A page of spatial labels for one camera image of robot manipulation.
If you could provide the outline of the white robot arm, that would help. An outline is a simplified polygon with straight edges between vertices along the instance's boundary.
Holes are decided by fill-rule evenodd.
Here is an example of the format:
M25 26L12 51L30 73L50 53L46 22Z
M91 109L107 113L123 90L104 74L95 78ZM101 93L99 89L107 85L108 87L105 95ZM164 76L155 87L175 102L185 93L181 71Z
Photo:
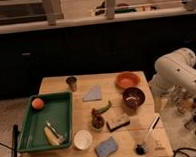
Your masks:
M156 74L150 81L153 96L168 94L174 85L196 96L195 53L190 48L180 48L163 55L155 61Z

